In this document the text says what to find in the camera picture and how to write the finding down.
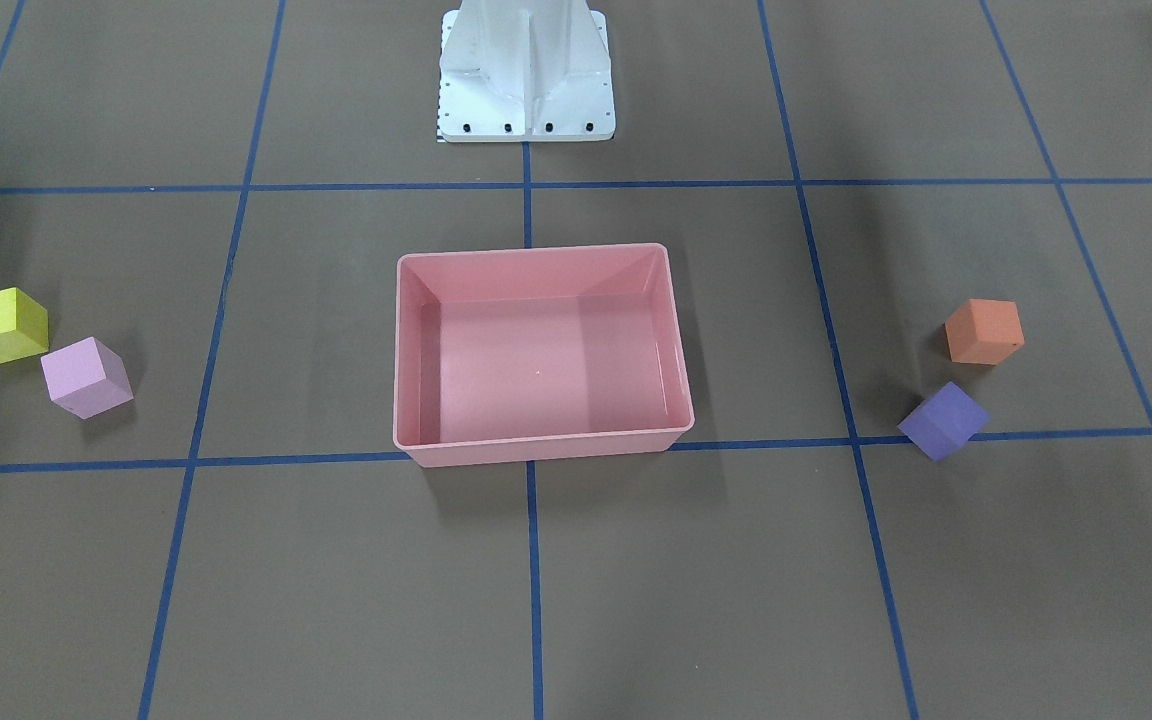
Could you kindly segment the orange foam block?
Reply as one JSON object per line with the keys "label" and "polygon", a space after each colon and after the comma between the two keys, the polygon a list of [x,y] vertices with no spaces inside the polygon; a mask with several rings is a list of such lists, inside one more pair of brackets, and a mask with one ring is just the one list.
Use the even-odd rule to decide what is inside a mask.
{"label": "orange foam block", "polygon": [[1018,306],[1009,300],[968,300],[943,329],[954,363],[995,366],[1026,342]]}

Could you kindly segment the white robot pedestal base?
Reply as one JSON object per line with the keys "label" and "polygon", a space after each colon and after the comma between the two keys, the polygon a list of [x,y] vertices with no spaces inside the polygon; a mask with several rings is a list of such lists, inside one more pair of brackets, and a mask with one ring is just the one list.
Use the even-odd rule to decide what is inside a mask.
{"label": "white robot pedestal base", "polygon": [[440,31],[438,141],[616,135],[607,18],[585,1],[462,1],[444,14]]}

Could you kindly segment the pink plastic bin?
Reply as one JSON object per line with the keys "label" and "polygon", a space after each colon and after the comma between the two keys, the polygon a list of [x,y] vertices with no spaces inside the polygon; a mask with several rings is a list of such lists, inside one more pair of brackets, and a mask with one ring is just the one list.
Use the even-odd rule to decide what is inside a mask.
{"label": "pink plastic bin", "polygon": [[422,468],[667,450],[696,414],[666,247],[402,256],[393,391]]}

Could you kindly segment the yellow foam block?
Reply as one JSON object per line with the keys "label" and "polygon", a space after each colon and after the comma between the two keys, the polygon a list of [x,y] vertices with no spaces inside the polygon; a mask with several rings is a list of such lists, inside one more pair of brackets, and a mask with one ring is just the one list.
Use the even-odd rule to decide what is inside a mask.
{"label": "yellow foam block", "polygon": [[0,364],[50,351],[50,313],[18,287],[0,290]]}

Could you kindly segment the pink foam block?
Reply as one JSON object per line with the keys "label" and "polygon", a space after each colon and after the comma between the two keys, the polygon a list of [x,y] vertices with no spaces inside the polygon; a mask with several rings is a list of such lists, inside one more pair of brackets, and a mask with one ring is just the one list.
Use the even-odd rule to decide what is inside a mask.
{"label": "pink foam block", "polygon": [[41,355],[40,361],[47,396],[79,419],[88,420],[132,401],[122,357],[96,338],[58,348]]}

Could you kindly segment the purple foam block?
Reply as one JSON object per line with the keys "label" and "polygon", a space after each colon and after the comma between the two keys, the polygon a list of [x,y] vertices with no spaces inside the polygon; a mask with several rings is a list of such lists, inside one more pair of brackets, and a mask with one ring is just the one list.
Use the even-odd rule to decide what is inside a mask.
{"label": "purple foam block", "polygon": [[988,420],[988,411],[964,388],[946,382],[905,415],[899,429],[925,456],[940,461],[956,454]]}

